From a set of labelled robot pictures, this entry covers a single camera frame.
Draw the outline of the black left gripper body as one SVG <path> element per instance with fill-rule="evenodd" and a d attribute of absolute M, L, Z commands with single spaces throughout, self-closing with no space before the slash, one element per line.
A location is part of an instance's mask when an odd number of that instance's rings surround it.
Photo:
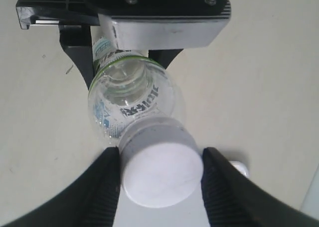
<path fill-rule="evenodd" d="M 31 25 L 100 25 L 83 0 L 18 0 L 15 8 L 23 30 Z"/>

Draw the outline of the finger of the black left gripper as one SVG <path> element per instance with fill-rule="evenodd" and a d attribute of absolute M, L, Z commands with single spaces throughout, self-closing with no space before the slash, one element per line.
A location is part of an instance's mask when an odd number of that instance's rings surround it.
<path fill-rule="evenodd" d="M 159 63 L 163 68 L 168 68 L 182 51 L 183 49 L 149 50 L 149 58 Z"/>
<path fill-rule="evenodd" d="M 87 88 L 94 79 L 91 28 L 87 25 L 60 25 L 59 42 L 79 70 Z"/>

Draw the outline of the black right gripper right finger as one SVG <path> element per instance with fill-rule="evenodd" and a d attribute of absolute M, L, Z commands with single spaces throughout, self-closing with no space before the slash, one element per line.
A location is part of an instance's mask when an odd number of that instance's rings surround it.
<path fill-rule="evenodd" d="M 202 154 L 201 191 L 212 227 L 317 227 L 318 220 L 284 204 L 242 175 L 216 148 Z"/>

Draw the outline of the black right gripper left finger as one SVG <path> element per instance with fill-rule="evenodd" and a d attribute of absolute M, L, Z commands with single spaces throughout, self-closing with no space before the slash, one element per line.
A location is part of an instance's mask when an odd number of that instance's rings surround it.
<path fill-rule="evenodd" d="M 8 227 L 111 227 L 120 195 L 120 154 L 106 148 L 57 196 Z"/>

